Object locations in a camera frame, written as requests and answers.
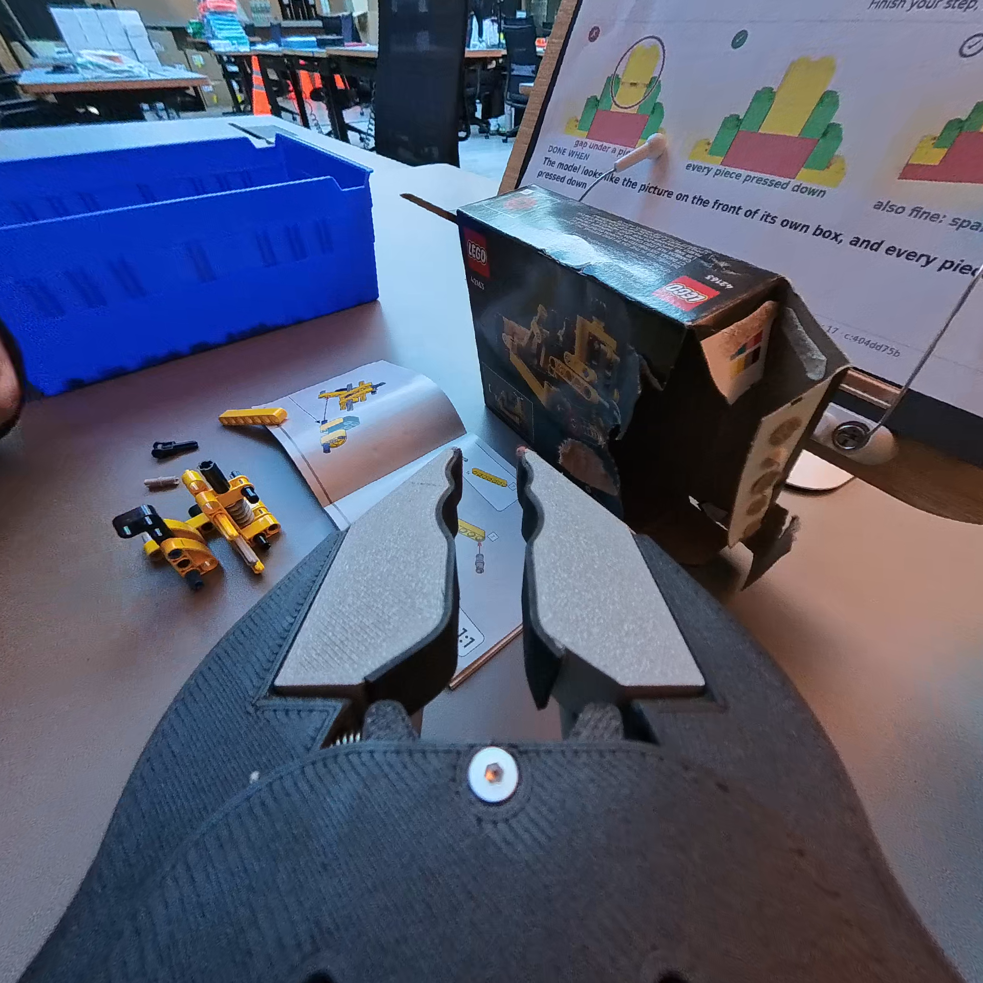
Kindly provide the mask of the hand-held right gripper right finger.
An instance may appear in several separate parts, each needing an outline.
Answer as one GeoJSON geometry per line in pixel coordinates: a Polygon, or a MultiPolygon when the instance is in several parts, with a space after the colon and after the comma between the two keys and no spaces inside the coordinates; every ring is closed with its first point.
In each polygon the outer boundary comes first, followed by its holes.
{"type": "Polygon", "coordinates": [[[569,734],[613,706],[629,739],[655,739],[639,701],[700,697],[706,680],[629,527],[532,449],[518,452],[525,540],[526,681],[569,734]]]}

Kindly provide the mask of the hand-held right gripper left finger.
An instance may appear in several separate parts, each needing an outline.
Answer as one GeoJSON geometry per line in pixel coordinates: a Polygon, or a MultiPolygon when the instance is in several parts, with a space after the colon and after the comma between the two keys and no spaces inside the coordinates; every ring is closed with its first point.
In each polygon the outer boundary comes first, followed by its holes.
{"type": "Polygon", "coordinates": [[[274,680],[277,693],[420,711],[458,660],[462,453],[439,452],[346,531],[274,680]]]}

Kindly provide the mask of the yellow lego assembly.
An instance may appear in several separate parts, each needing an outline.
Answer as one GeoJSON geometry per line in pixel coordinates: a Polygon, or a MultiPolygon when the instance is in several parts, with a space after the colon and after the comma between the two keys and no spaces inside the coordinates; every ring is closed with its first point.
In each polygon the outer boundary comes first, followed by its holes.
{"type": "Polygon", "coordinates": [[[213,461],[186,470],[181,483],[193,499],[186,520],[165,519],[142,504],[112,519],[123,540],[141,540],[144,554],[167,563],[193,592],[203,589],[204,576],[220,566],[209,545],[217,536],[256,575],[264,573],[262,552],[281,532],[281,524],[243,474],[228,476],[213,461]]]}

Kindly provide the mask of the lego instruction booklet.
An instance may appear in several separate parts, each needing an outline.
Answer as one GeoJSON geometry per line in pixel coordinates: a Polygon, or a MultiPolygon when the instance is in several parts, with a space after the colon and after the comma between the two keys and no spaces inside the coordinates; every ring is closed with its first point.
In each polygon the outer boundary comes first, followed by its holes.
{"type": "Polygon", "coordinates": [[[460,586],[456,689],[521,632],[525,542],[515,469],[469,434],[428,377],[376,361],[257,410],[281,411],[271,432],[337,529],[397,490],[439,452],[462,452],[456,537],[460,586]]]}

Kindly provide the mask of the black lego box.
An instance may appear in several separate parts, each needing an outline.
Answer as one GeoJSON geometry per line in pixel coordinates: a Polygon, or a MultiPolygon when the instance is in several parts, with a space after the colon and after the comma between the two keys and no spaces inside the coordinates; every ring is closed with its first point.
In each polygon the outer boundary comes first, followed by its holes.
{"type": "Polygon", "coordinates": [[[780,488],[848,363],[779,274],[552,190],[457,211],[485,405],[695,566],[799,527],[780,488]]]}

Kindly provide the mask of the person's left hand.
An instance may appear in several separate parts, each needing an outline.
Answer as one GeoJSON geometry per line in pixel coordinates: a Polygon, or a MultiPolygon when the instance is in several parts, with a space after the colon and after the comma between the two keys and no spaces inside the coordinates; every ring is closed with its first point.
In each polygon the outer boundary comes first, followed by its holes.
{"type": "Polygon", "coordinates": [[[27,376],[18,341],[1,322],[1,438],[18,424],[27,400],[27,376]]]}

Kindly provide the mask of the silver stand base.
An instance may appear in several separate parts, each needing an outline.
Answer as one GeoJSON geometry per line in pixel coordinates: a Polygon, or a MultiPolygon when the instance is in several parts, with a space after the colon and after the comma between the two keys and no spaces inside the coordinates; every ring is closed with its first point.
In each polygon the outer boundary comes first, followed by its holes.
{"type": "Polygon", "coordinates": [[[853,478],[925,513],[981,525],[981,415],[851,370],[786,483],[824,493],[853,478]]]}

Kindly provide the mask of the blue plastic bin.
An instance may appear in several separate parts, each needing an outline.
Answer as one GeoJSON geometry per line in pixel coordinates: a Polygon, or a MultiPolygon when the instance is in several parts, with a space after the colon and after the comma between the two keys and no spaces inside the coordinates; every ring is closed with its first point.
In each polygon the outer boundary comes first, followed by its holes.
{"type": "Polygon", "coordinates": [[[2,162],[2,327],[26,394],[375,301],[371,174],[284,135],[2,162]]]}

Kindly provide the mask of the beige wooden peg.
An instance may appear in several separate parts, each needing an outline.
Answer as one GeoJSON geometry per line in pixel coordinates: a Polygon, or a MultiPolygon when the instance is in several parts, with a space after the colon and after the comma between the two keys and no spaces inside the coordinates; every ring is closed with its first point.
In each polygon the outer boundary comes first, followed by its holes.
{"type": "Polygon", "coordinates": [[[666,152],[668,139],[662,132],[657,132],[649,136],[646,141],[635,147],[627,154],[623,154],[612,167],[612,172],[620,174],[645,161],[657,161],[666,152]]]}

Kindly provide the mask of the row of black tables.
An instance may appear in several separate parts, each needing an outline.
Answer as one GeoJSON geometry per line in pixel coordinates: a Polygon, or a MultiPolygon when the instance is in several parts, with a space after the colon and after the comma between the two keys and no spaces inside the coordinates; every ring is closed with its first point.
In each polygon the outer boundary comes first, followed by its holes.
{"type": "MultiPolygon", "coordinates": [[[[375,147],[375,75],[377,49],[370,44],[306,50],[262,44],[247,52],[215,56],[236,113],[252,114],[249,58],[263,68],[272,115],[291,117],[301,126],[338,140],[375,147]]],[[[504,89],[506,49],[467,48],[462,76],[460,141],[506,131],[504,89]]]]}

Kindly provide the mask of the black office chair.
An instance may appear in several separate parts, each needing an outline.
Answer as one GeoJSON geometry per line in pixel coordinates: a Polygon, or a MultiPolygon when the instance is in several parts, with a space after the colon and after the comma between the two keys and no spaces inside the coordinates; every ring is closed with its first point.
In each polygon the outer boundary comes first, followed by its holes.
{"type": "Polygon", "coordinates": [[[529,94],[521,92],[524,83],[533,83],[538,72],[537,31],[532,18],[507,18],[502,25],[505,38],[506,69],[504,104],[512,111],[512,126],[502,133],[508,142],[518,135],[519,126],[529,104],[529,94]]]}

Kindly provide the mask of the printed instruction board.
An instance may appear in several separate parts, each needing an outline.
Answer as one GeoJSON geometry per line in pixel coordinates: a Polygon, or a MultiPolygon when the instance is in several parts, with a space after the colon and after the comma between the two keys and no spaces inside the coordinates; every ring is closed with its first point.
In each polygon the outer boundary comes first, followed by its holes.
{"type": "Polygon", "coordinates": [[[781,274],[854,367],[905,382],[981,275],[977,1],[575,2],[502,185],[781,274]]]}

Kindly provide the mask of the wooden table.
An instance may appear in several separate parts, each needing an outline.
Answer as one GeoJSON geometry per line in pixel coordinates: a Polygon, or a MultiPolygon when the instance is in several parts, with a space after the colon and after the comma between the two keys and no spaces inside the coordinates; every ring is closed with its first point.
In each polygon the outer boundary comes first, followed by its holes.
{"type": "Polygon", "coordinates": [[[73,122],[142,121],[144,106],[161,105],[176,115],[189,106],[202,111],[202,90],[212,87],[207,76],[169,67],[145,78],[32,68],[21,71],[16,80],[24,94],[47,99],[61,117],[73,122]]]}

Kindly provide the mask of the stack of colourful boxes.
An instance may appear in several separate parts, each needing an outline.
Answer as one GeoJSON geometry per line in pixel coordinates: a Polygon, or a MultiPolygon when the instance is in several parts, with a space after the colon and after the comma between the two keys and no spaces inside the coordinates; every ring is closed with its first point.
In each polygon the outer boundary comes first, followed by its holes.
{"type": "Polygon", "coordinates": [[[236,1],[197,2],[203,38],[208,46],[219,53],[247,52],[250,40],[239,17],[236,1]]]}

